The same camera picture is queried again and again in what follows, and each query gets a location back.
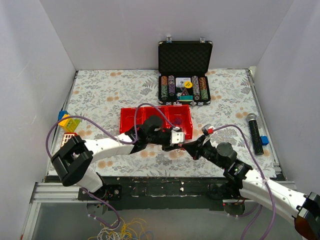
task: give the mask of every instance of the white wall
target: white wall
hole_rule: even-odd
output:
[[[75,69],[39,0],[1,0],[0,35],[0,238],[17,240]]]
[[[77,70],[158,69],[158,42],[213,41],[211,68],[256,66],[293,0],[40,0]]]
[[[295,0],[256,69],[255,85],[285,174],[320,194],[320,2]]]

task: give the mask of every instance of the red tray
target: red tray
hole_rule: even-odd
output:
[[[182,128],[185,139],[192,139],[193,125],[190,116],[189,105],[181,106],[159,106],[161,112],[169,119],[169,121]],[[130,130],[134,126],[135,107],[121,108],[120,117],[120,133]],[[136,124],[142,124],[148,117],[156,115],[162,118],[163,127],[170,128],[169,123],[160,115],[160,113],[152,106],[140,107],[136,116]]]

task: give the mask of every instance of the small blue block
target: small blue block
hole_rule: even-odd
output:
[[[60,111],[60,112],[59,112],[59,115],[58,115],[58,121],[59,121],[60,119],[62,119],[65,114],[68,114],[68,112],[67,112],[67,111]]]
[[[266,146],[269,144],[269,140],[267,136],[261,136],[262,145]]]

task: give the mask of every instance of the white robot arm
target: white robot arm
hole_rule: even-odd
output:
[[[162,145],[164,151],[184,149],[194,160],[204,157],[224,169],[223,175],[237,196],[272,209],[270,194],[260,173],[237,159],[230,143],[213,147],[208,140],[212,133],[210,127],[203,128],[204,135],[196,141],[185,143],[181,130],[162,129],[161,126],[161,118],[151,116],[139,127],[138,140],[134,144],[122,144],[110,138],[82,140],[80,136],[74,136],[51,158],[52,165],[64,186],[76,184],[102,198],[106,194],[106,183],[88,168],[90,164],[115,155],[139,152],[149,143]],[[116,138],[131,142],[135,133],[131,129]],[[305,195],[293,191],[270,179],[267,182],[275,200],[276,213],[292,223],[306,239],[320,240],[320,196],[313,192]]]

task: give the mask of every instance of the floral tablecloth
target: floral tablecloth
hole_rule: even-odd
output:
[[[235,124],[245,133],[250,145],[250,130],[246,122],[248,113],[258,115],[254,95],[244,69],[214,69],[207,73],[211,104],[190,106],[193,123],[193,139],[202,132],[201,127],[211,123],[215,128]],[[98,123],[113,135],[119,134],[120,109],[136,107],[140,103],[159,105],[158,71],[156,70],[81,70],[78,72],[67,111]],[[259,131],[264,135],[262,120],[257,119]],[[105,138],[99,129],[82,121],[76,132],[84,139]],[[61,144],[63,132],[58,131],[54,152]],[[229,142],[238,158],[255,168],[244,140],[233,128],[222,129],[213,134],[213,146]],[[257,156],[264,174],[275,177],[274,155],[270,146],[264,155]],[[192,160],[185,151],[164,152],[161,146],[149,145],[145,150],[131,155],[117,155],[93,163],[90,168],[102,176],[139,177],[222,177],[223,170],[201,158]],[[48,175],[56,176],[50,166]]]

